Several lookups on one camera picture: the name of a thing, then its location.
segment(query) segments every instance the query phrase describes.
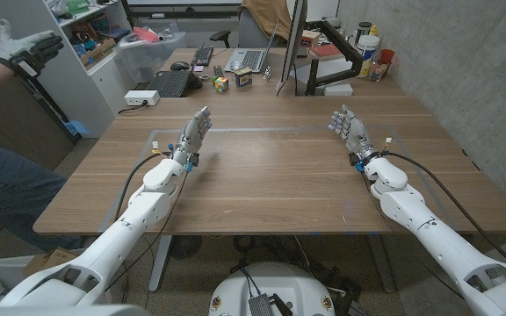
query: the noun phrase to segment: table leg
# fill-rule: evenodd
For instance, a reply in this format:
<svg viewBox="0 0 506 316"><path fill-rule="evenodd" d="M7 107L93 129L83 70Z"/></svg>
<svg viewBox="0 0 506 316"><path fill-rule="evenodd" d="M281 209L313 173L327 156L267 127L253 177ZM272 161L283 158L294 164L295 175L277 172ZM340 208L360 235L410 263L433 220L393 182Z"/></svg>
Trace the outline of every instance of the table leg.
<svg viewBox="0 0 506 316"><path fill-rule="evenodd" d="M382 238L380 235L367 235L366 239L368 240L374 263L376 263L376 269L382 281L382 289L386 293L394 293L394 277L392 276L390 264L387 261L386 250L384 249Z"/></svg>
<svg viewBox="0 0 506 316"><path fill-rule="evenodd" d="M162 235L159 238L159 245L157 246L157 253L155 254L154 267L151 269L151 276L149 277L149 291L157 292L159 284L162 281L163 270L169 255L169 246L171 244L171 235Z"/></svg>

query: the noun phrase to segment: rubik's cube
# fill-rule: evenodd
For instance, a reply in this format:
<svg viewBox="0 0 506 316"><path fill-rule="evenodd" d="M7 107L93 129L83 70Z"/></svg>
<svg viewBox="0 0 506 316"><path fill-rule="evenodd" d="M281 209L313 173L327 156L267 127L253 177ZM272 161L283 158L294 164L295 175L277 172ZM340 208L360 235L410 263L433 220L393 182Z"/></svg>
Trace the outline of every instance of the rubik's cube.
<svg viewBox="0 0 506 316"><path fill-rule="evenodd" d="M218 92L228 91L228 79L224 77L216 79L214 82L214 88L216 88L216 91Z"/></svg>

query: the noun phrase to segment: computer mouse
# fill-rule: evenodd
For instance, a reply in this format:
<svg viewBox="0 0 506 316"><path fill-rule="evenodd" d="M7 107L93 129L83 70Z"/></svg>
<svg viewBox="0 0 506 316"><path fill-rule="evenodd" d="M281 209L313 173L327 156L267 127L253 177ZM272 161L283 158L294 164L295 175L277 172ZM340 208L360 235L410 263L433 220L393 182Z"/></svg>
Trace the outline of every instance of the computer mouse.
<svg viewBox="0 0 506 316"><path fill-rule="evenodd" d="M191 65L189 65L188 62L184 62L184 61L175 61L173 62L173 64L171 65L171 70L186 70L188 68L190 68Z"/></svg>

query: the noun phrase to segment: power strip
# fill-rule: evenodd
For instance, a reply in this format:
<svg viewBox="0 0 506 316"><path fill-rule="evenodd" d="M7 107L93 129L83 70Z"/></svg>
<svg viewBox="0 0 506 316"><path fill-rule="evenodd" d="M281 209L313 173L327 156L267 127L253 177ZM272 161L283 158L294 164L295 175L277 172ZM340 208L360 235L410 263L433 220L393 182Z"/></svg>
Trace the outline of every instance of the power strip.
<svg viewBox="0 0 506 316"><path fill-rule="evenodd" d="M144 100L148 101L148 105L156 105L159 102L159 93L156 90L130 90L124 99L129 106L141 105Z"/></svg>

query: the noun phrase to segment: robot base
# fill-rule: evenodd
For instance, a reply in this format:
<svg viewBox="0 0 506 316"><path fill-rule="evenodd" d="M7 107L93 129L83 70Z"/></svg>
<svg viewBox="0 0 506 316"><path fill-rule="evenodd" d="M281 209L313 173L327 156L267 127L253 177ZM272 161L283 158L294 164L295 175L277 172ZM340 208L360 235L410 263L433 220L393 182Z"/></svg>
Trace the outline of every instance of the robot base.
<svg viewBox="0 0 506 316"><path fill-rule="evenodd" d="M335 315L333 305L329 309L323 305L324 299L330 302L329 292L317 279L303 269L282 262L254 263L245 270L261 291L261 294L272 296L277 294L285 304L292 303L293 315ZM251 284L251 293L257 296L255 285ZM219 303L218 308L213 306L215 299ZM237 270L228 276L214 291L208 315L251 315L249 310L249 286L246 276ZM272 314L280 315L275 305L271 305Z"/></svg>

